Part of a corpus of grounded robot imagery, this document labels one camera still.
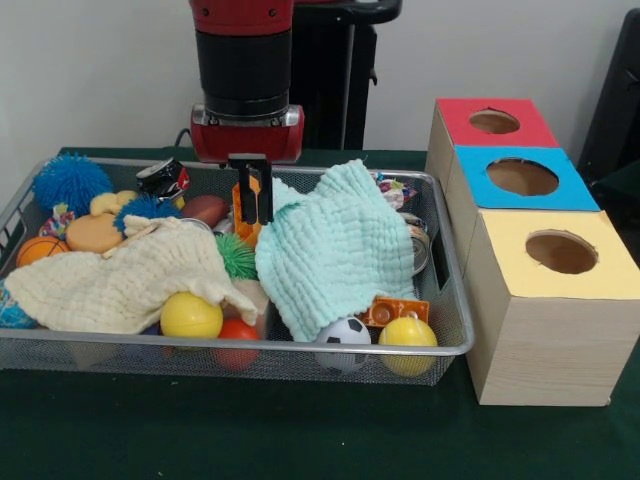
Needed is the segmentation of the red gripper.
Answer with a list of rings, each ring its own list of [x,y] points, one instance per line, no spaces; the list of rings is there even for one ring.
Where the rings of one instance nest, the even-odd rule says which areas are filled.
[[[265,118],[230,119],[217,116],[204,104],[193,106],[191,139],[199,161],[229,165],[238,171],[242,221],[251,223],[250,171],[256,178],[257,220],[273,220],[271,163],[295,163],[301,155],[305,116],[300,105]]]

